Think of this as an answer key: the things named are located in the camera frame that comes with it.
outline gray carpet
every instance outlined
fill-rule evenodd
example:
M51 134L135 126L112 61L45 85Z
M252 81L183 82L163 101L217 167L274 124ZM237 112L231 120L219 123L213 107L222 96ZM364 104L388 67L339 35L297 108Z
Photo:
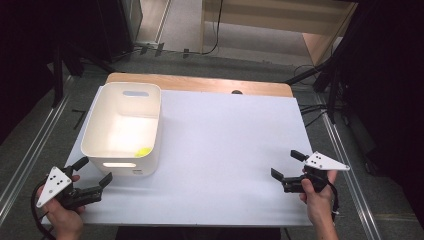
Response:
M197 55L183 59L180 54L163 53L160 57L154 57L153 51L149 51L145 55L138 53L129 55L112 66L118 71L128 73L155 73L264 82L284 81L292 77L295 70L294 66ZM86 65L83 77L74 77L75 84L70 90L69 101L0 228L0 239L41 239L42 236L37 231L30 215L30 194L34 185L53 165L63 166L65 164L81 127L77 126L74 129L80 113L72 110L88 110L97 88L105 83L106 78L107 74L93 65ZM310 84L313 80L313 78L305 80L304 84ZM304 84L296 84L292 87L295 97L300 104L316 104L315 93L311 91L310 86ZM0 146L0 189L2 191L40 129L50 110L51 103L52 93L49 93ZM317 115L318 112L305 115L305 123L310 122ZM353 162L352 168L357 174L370 208L376 216L382 238L424 239L423 230L414 218L399 186L388 178L377 178L366 173L362 156L350 130L341 124L339 116L336 116L336 121L348 155ZM333 158L336 157L322 118L311 124L307 128L307 133L313 150ZM336 220L340 239L367 239L343 174L339 174L336 187L340 192L341 201L340 215ZM114 239L116 231L117 227L90 225L85 227L82 239ZM315 238L312 227L289 228L288 232L291 239ZM288 239L284 231L282 231L282 239Z

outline yellow object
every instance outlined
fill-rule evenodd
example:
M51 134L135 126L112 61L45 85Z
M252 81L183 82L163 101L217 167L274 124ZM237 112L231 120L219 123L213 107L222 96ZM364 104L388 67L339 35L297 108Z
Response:
M144 157L147 156L152 151L151 148L142 148L135 153L135 157Z

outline plastic container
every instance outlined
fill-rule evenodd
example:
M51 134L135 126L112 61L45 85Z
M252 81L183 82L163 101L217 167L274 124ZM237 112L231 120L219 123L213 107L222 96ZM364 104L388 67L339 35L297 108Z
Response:
M100 91L81 151L105 174L147 176L158 165L161 90L147 83L108 83Z

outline white table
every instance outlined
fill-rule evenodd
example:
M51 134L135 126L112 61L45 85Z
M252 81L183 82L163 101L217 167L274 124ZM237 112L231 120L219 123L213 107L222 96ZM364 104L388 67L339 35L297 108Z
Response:
M66 166L83 157L87 119ZM270 175L272 167L299 176L303 164L290 150L312 153L295 98L164 90L162 119L157 171L115 176L102 201L87 205L86 224L311 225L298 194ZM103 177L91 163L78 174L81 188Z

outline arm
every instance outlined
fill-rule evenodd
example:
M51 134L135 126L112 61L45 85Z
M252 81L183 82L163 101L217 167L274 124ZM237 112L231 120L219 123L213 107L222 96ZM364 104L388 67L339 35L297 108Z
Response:
M331 183L334 183L336 174L335 171L328 172L328 179ZM326 186L320 193L316 193L311 181L303 179L302 187L305 193L301 193L299 197L307 204L308 217L314 225L317 239L339 239L331 218L332 191L330 186Z
M78 181L79 176L73 176L73 181ZM37 195L40 196L43 187L38 189ZM82 234L83 222L80 213L84 212L85 207L79 207L76 211L67 210L55 199L52 198L43 206L43 211L47 213L47 218L54 226L57 233L57 240L78 240Z

